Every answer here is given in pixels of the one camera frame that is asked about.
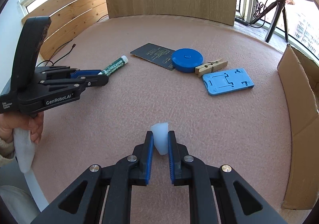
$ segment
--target blue plastic holder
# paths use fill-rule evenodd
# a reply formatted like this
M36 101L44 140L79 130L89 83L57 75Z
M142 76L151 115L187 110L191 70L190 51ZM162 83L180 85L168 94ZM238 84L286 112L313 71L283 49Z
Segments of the blue plastic holder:
M181 48L172 54L173 66L181 72L193 73L203 63L203 56L191 48Z
M100 73L101 70L99 69L94 69L94 70L77 70L74 73L71 74L71 78L78 78L81 76L92 76L92 75L97 75L98 73Z
M219 95L255 86L243 68L205 74L203 81L209 95Z

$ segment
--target white cap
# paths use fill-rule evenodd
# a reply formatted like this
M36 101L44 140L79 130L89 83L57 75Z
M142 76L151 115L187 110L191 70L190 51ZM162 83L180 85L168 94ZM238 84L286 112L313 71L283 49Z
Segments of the white cap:
M168 153L168 123L157 123L151 126L153 132L154 146L160 155Z
M127 59L127 57L126 57L126 56L121 56L121 58L124 60L124 63L125 63L125 64L127 64L127 63L128 63L128 61L129 61L129 60Z

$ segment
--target blue tape measure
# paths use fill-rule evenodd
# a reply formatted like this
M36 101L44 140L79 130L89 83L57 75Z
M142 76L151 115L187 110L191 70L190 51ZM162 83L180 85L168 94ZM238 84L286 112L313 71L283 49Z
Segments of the blue tape measure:
M191 48L181 48L172 54L173 66L181 72L193 73L203 63L203 56Z

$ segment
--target pink table surface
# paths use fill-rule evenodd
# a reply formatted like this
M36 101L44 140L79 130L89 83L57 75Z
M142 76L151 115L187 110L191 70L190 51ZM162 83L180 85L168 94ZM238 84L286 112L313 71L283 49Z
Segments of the pink table surface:
M195 74L169 71L130 52L146 43L193 48L205 61L243 67L253 89L209 96ZM206 164L231 165L276 210L283 201L291 161L291 129L276 70L282 53L222 24L178 16L132 16L96 23L53 60L103 69L126 55L129 63L105 87L45 112L42 141L32 165L49 202L91 164L108 166L130 155L146 131L169 122L179 143ZM131 223L189 223L187 187L174 187L168 157L154 151L150 185L133 187Z

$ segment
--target wooden clothespin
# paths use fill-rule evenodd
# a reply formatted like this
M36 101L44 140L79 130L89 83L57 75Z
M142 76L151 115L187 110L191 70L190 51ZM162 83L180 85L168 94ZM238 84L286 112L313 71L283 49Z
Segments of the wooden clothespin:
M213 73L219 69L222 69L226 67L228 64L227 60L224 60L223 58L217 59L213 62L208 62L203 65L200 65L195 68L195 74L198 75L198 77L202 77L205 74Z

